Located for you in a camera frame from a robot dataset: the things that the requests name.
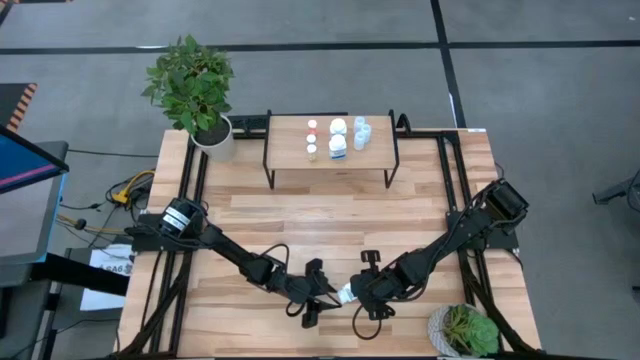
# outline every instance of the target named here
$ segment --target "wooden table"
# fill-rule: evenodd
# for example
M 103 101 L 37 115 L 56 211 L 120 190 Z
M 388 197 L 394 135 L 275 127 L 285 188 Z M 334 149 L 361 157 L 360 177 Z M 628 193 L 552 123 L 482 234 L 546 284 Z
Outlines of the wooden table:
M 347 156 L 340 160 L 329 157 L 329 126 L 335 116 L 272 116 L 264 143 L 264 169 L 273 189 L 275 170 L 383 170 L 385 186 L 389 188 L 399 166 L 397 139 L 390 116 L 366 116 L 371 125 L 371 141 L 363 150 L 353 148 L 355 116 L 341 116 L 347 123 Z M 307 155 L 307 122 L 317 121 L 317 159 Z M 387 171 L 393 170 L 391 177 Z
M 460 139 L 475 193 L 497 176 L 488 137 L 461 130 Z M 401 166 L 390 189 L 385 189 L 377 171 L 340 169 L 282 170 L 278 188 L 270 190 L 263 178 L 263 145 L 263 140 L 238 141 L 233 162 L 210 163 L 204 200 L 210 205 L 210 220 L 249 251 L 288 244 L 292 274 L 303 274 L 304 264 L 319 257 L 330 283 L 341 288 L 351 275 L 367 267 L 360 261 L 360 251 L 380 250 L 381 264 L 386 265 L 446 230 L 448 205 L 434 140 L 398 140 Z M 151 189 L 151 212 L 162 212 L 178 194 L 186 146 L 186 133 L 165 133 Z M 451 149 L 448 154 L 457 179 Z M 193 196 L 196 173 L 194 166 L 189 196 Z M 461 204 L 459 184 L 455 187 Z M 277 251 L 274 256 L 283 256 Z M 526 342 L 539 347 L 520 266 L 506 251 L 487 250 L 485 256 L 498 308 Z M 119 327 L 123 345 L 140 328 L 155 258 L 156 253 L 136 258 Z M 174 274 L 179 264 L 177 259 Z M 155 308 L 161 273 L 162 266 L 153 285 L 150 310 Z M 353 334 L 351 317 L 357 303 L 323 312 L 317 327 L 304 330 L 300 318 L 285 315 L 286 299 L 249 285 L 231 263 L 212 251 L 200 250 L 194 255 L 189 279 L 179 356 L 436 355 L 426 334 L 429 314 L 440 306 L 463 302 L 457 258 L 451 255 L 438 263 L 421 298 L 393 304 L 397 315 L 383 322 L 378 338 L 364 341 Z M 172 310 L 166 319 L 161 350 L 168 347 Z M 363 334 L 373 332 L 375 326 L 365 316 L 358 321 Z

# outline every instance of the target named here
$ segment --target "paper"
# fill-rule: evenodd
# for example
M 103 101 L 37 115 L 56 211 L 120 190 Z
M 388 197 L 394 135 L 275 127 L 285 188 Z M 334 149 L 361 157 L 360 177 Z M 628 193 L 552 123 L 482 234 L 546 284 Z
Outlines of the paper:
M 129 260 L 129 255 L 131 255 L 131 245 L 109 245 L 104 249 L 104 252 L 100 250 L 91 251 L 89 265 L 120 275 L 131 276 L 133 263 Z M 124 296 L 84 289 L 80 311 L 121 308 L 124 307 L 124 299 Z

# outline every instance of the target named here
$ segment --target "flower pot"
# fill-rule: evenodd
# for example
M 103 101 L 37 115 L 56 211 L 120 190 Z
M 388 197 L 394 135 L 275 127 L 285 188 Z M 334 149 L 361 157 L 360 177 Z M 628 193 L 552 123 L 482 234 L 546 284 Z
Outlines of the flower pot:
M 478 311 L 475 307 L 471 305 L 464 304 L 470 309 L 474 311 Z M 431 316 L 429 317 L 429 322 L 427 324 L 427 334 L 429 334 L 429 340 L 431 340 L 431 344 L 440 351 L 442 354 L 451 356 L 451 357 L 463 357 L 470 355 L 461 355 L 458 351 L 456 351 L 449 343 L 447 342 L 447 337 L 444 335 L 444 319 L 449 312 L 451 306 L 443 306 L 438 308 Z
M 222 114 L 220 114 L 220 117 L 229 124 L 229 133 L 224 140 L 215 145 L 202 145 L 196 141 L 193 135 L 191 135 L 191 140 L 214 161 L 226 162 L 233 159 L 233 155 L 236 152 L 236 145 L 233 142 L 233 127 L 231 126 L 231 121 Z

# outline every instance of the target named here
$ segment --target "floor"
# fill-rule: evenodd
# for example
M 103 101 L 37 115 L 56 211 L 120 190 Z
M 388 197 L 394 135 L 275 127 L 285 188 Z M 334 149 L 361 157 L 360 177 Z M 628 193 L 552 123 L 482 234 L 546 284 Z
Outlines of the floor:
M 13 5 L 0 26 L 0 83 L 38 84 L 19 134 L 66 140 L 75 149 L 157 153 L 169 122 L 138 96 L 157 53 L 135 47 L 166 45 L 187 33 L 230 50 L 232 114 L 393 108 L 414 127 L 486 128 L 496 161 L 531 203 L 518 236 L 544 348 L 640 358 L 640 306 L 631 294 L 640 284 L 640 221 L 623 201 L 596 206 L 591 199 L 640 165 L 639 2 Z M 154 162 L 69 154 L 64 201 L 100 201 L 111 184 Z M 97 225 L 107 215 L 65 214 Z M 116 212 L 109 225 L 127 226 L 130 218 Z M 52 244 L 59 253 L 85 246 L 61 229 Z M 105 355 L 114 328 L 87 324 L 61 334 L 54 358 Z

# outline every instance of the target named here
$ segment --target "computer screen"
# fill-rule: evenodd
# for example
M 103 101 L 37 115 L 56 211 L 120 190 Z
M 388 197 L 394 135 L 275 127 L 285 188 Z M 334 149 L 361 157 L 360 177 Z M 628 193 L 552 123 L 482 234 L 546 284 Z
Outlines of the computer screen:
M 67 171 L 67 164 L 0 126 L 0 194 Z

